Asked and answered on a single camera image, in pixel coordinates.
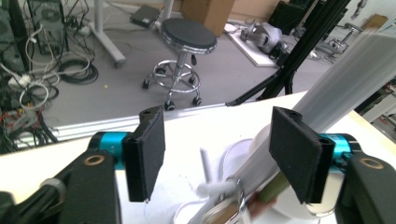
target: caster wheel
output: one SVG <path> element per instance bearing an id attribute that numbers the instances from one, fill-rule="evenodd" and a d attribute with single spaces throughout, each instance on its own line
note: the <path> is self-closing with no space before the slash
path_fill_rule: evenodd
<path id="1" fill-rule="evenodd" d="M 151 86 L 151 81 L 150 80 L 144 80 L 143 81 L 143 89 L 146 89 L 146 90 L 148 90 L 149 89 L 149 87 Z"/>
<path id="2" fill-rule="evenodd" d="M 156 68 L 155 73 L 157 74 L 165 74 L 166 69 L 165 68 Z"/>
<path id="3" fill-rule="evenodd" d="M 176 107 L 175 104 L 171 101 L 169 104 L 165 102 L 164 108 L 165 110 L 170 111 L 170 110 L 174 110 Z"/>
<path id="4" fill-rule="evenodd" d="M 189 83 L 190 83 L 191 85 L 194 85 L 195 80 L 196 80 L 195 77 L 190 77 L 190 78 L 189 78 Z"/>
<path id="5" fill-rule="evenodd" d="M 198 97 L 198 96 L 194 97 L 194 99 L 192 100 L 193 105 L 200 105 L 201 102 L 202 102 L 202 99 L 201 99 L 201 97 Z"/>

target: metal stand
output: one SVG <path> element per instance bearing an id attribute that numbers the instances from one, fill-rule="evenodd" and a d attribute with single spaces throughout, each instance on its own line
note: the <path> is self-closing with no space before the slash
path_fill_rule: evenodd
<path id="1" fill-rule="evenodd" d="M 253 87 L 237 99 L 226 103 L 226 105 L 241 105 L 247 99 L 259 91 L 264 90 L 256 100 L 264 100 L 276 97 L 285 88 L 286 94 L 292 94 L 292 81 L 297 69 L 311 52 L 312 48 L 319 42 L 323 35 L 335 23 L 338 15 L 347 6 L 350 0 L 328 0 L 321 12 L 317 15 L 315 22 L 307 27 L 304 35 L 291 51 L 289 57 L 273 75 Z"/>
<path id="2" fill-rule="evenodd" d="M 102 43 L 103 47 L 108 51 L 111 57 L 114 59 L 114 66 L 120 68 L 126 63 L 125 56 L 120 50 L 113 44 L 108 36 L 103 32 L 103 1 L 95 0 L 94 2 L 94 22 L 90 22 L 91 30 L 96 38 Z M 173 0 L 165 0 L 165 6 L 163 10 L 163 19 L 168 19 L 171 16 L 173 6 Z"/>

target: black pole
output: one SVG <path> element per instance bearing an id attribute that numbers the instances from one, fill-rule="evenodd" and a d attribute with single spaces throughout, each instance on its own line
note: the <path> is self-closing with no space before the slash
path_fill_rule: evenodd
<path id="1" fill-rule="evenodd" d="M 276 97 L 283 88 L 285 88 L 286 94 L 292 94 L 292 80 L 297 69 L 303 63 L 312 48 L 335 23 L 338 15 L 341 14 L 349 1 L 350 0 L 327 0 L 314 22 L 307 27 L 301 39 L 276 73 L 238 97 L 236 100 L 226 103 L 226 105 L 240 105 L 264 89 L 262 95 L 256 100 Z"/>

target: black chair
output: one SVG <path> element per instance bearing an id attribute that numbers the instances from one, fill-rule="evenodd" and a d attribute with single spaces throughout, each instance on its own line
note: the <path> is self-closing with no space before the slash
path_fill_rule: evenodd
<path id="1" fill-rule="evenodd" d="M 173 92 L 196 92 L 192 103 L 202 102 L 199 87 L 200 78 L 192 67 L 186 64 L 188 54 L 191 63 L 196 65 L 194 54 L 208 54 L 217 46 L 214 34 L 202 24 L 185 19 L 168 19 L 161 24 L 160 34 L 167 44 L 179 51 L 177 61 L 166 60 L 158 63 L 143 81 L 143 88 L 148 89 L 152 81 L 168 90 L 165 110 L 175 109 L 171 97 Z"/>

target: green object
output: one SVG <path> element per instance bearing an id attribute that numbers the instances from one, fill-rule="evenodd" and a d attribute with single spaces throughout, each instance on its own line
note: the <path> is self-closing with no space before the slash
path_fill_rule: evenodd
<path id="1" fill-rule="evenodd" d="M 259 193 L 259 201 L 269 203 L 290 185 L 286 176 L 279 172 Z"/>

